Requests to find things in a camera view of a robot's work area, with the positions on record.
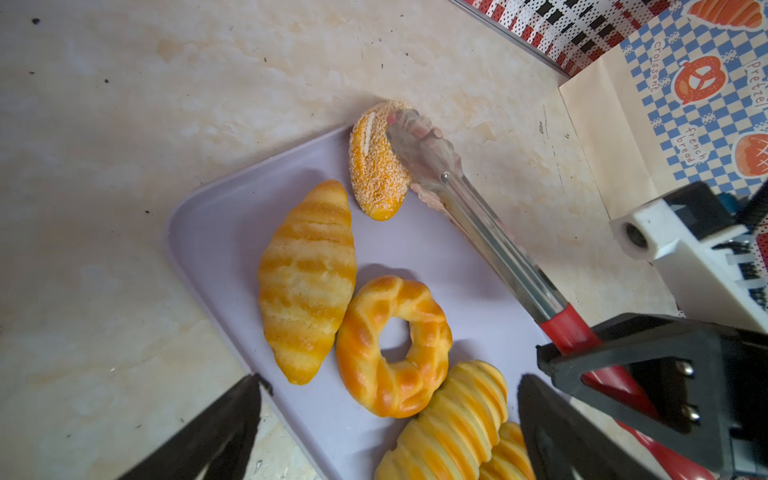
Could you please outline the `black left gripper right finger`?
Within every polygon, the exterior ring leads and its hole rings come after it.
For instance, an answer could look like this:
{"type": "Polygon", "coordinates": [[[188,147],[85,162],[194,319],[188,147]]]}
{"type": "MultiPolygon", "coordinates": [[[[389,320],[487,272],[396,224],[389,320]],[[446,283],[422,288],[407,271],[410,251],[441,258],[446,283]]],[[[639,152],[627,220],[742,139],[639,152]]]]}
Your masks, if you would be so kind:
{"type": "Polygon", "coordinates": [[[537,479],[656,477],[540,377],[521,377],[517,403],[525,446],[537,479]]]}

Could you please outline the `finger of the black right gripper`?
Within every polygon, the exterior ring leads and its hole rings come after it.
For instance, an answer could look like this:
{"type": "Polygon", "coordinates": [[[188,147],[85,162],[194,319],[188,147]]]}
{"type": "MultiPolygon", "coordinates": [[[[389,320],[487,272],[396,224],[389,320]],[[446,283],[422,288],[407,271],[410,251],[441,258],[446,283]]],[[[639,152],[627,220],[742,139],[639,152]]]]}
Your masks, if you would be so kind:
{"type": "Polygon", "coordinates": [[[766,334],[633,313],[590,327],[575,311],[540,328],[552,384],[613,418],[668,476],[766,476],[766,334]]]}

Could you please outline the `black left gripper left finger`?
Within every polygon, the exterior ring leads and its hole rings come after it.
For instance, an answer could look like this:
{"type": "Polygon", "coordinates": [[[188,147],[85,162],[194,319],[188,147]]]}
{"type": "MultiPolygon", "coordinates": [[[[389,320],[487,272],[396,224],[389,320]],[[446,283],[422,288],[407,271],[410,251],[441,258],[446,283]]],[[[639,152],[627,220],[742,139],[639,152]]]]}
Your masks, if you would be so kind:
{"type": "Polygon", "coordinates": [[[124,479],[242,479],[262,419],[262,394],[272,385],[254,373],[242,378],[124,479]]]}

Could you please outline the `steel tongs red handles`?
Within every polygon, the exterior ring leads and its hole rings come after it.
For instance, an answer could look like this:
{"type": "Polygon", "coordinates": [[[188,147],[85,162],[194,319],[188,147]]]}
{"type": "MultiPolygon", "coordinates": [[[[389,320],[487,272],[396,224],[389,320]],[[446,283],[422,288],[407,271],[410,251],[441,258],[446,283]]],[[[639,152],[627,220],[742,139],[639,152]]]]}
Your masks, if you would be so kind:
{"type": "MultiPolygon", "coordinates": [[[[563,355],[601,344],[573,305],[541,268],[515,245],[503,223],[464,175],[461,158],[431,121],[414,109],[388,114],[386,137],[408,170],[411,189],[429,208],[443,212],[473,245],[563,355]]],[[[622,366],[581,377],[586,386],[653,417],[655,407],[622,366]]],[[[616,420],[637,439],[672,479],[715,479],[703,467],[616,420]]]]}

